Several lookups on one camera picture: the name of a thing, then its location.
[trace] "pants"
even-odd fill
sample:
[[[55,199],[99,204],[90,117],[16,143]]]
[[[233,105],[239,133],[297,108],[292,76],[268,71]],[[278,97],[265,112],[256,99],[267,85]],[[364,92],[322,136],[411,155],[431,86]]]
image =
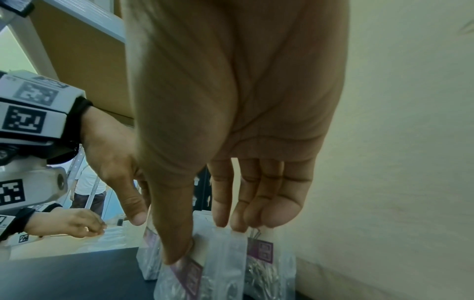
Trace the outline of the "pants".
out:
[[[92,206],[90,210],[98,214],[100,217],[102,216],[102,211],[104,210],[104,200],[105,195],[107,192],[103,192],[102,194],[97,194],[94,196],[94,200],[92,200]],[[71,205],[72,209],[83,209],[85,208],[85,204],[87,203],[87,199],[89,196],[74,194],[74,201]]]

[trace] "purple label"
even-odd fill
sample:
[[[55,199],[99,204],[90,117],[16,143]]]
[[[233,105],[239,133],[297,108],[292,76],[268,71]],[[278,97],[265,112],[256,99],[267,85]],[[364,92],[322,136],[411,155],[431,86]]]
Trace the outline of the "purple label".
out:
[[[188,294],[188,299],[198,299],[202,266],[194,261],[194,259],[186,256],[170,268],[176,276],[176,279],[178,279],[179,283],[181,283],[181,286]]]
[[[248,238],[247,255],[273,263],[273,243]]]
[[[149,247],[153,247],[157,240],[157,234],[154,233],[151,229],[147,228],[145,229],[145,235],[143,238],[145,239],[145,242],[147,242]]]

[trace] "table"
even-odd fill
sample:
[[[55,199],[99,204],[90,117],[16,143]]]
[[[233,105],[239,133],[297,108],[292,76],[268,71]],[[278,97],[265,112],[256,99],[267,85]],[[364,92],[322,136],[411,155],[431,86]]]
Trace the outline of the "table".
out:
[[[2,262],[0,299],[153,300],[156,282],[143,280],[137,249]]]

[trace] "white shirt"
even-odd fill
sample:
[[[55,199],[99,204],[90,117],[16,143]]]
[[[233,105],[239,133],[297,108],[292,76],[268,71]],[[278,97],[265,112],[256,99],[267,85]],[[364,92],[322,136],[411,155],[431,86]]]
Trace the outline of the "white shirt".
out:
[[[76,185],[75,193],[83,196],[90,195],[95,184],[95,179],[97,179],[97,174],[89,165],[82,167],[82,170],[79,170],[78,174],[76,175],[78,184]],[[106,189],[107,185],[105,182],[99,181],[99,185],[95,190],[95,195],[102,194]]]

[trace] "person's hand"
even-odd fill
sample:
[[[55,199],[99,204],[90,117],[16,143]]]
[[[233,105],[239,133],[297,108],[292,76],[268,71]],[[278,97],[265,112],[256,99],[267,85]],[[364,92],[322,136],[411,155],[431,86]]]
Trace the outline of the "person's hand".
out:
[[[25,226],[31,235],[67,234],[76,238],[94,237],[107,228],[98,214],[88,209],[54,209],[50,213],[35,212]]]
[[[150,200],[134,157],[133,131],[107,113],[91,107],[82,117],[81,140],[87,162],[99,178],[111,187],[134,225],[147,220]],[[133,180],[139,181],[142,194]]]
[[[195,174],[213,217],[276,227],[302,209],[345,77],[346,0],[122,0],[137,159],[173,263],[190,248]]]

